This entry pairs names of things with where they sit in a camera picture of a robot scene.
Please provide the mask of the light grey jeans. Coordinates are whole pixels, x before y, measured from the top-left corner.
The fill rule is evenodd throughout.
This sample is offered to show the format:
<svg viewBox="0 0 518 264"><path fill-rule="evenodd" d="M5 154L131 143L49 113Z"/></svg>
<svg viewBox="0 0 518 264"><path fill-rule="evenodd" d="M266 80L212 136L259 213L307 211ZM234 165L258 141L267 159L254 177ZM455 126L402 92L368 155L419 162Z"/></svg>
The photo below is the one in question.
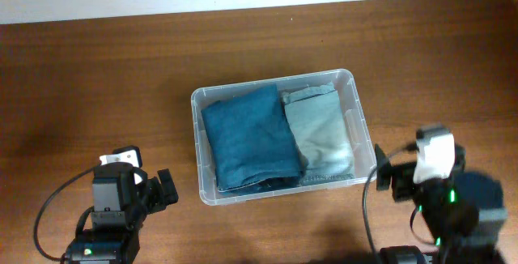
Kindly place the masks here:
<svg viewBox="0 0 518 264"><path fill-rule="evenodd" d="M281 94L303 165L301 185L355 177L355 157L332 83Z"/></svg>

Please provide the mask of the dark blue jeans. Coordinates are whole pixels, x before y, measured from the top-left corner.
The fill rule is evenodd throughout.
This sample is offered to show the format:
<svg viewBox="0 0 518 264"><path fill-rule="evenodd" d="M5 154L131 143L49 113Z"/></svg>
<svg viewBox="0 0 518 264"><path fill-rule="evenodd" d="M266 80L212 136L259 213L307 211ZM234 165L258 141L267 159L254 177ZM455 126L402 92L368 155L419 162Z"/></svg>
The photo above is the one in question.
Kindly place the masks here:
<svg viewBox="0 0 518 264"><path fill-rule="evenodd" d="M303 168L275 85L216 101L202 118L219 192L257 193L299 183Z"/></svg>

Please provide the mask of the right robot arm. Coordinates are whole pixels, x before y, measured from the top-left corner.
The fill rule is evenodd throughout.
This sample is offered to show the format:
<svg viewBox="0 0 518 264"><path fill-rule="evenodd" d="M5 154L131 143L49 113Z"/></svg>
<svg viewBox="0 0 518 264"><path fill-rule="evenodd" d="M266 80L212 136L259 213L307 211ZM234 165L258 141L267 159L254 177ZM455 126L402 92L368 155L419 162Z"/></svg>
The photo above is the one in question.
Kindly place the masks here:
<svg viewBox="0 0 518 264"><path fill-rule="evenodd" d="M508 213L501 183L482 172L466 172L466 152L459 144L448 178L415 183L415 161L391 164L390 159L403 151L416 150L417 145L411 143L387 155L375 145L376 189L391 189L394 202L413 202L409 226L413 228L416 216L421 215L432 238L415 238L437 250L424 253L411 245L373 249L376 262L503 263L497 242Z"/></svg>

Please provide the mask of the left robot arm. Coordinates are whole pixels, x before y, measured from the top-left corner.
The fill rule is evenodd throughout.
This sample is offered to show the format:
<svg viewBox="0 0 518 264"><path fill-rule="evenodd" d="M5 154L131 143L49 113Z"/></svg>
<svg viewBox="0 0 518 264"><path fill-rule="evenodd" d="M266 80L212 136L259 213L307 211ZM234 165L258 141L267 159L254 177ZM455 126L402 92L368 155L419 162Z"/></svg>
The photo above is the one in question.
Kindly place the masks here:
<svg viewBox="0 0 518 264"><path fill-rule="evenodd" d="M168 169L148 178L140 168L122 162L94 168L92 191L93 206L81 215L64 263L133 263L146 217L179 199Z"/></svg>

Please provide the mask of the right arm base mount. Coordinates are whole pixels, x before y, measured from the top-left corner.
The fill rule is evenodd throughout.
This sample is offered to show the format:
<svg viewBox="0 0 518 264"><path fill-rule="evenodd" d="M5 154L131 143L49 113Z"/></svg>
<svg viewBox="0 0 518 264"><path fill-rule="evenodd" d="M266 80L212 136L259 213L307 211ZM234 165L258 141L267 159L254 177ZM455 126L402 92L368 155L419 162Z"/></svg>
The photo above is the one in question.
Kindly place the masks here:
<svg viewBox="0 0 518 264"><path fill-rule="evenodd" d="M433 256L421 252L416 246L392 246L380 250L384 264L432 264Z"/></svg>

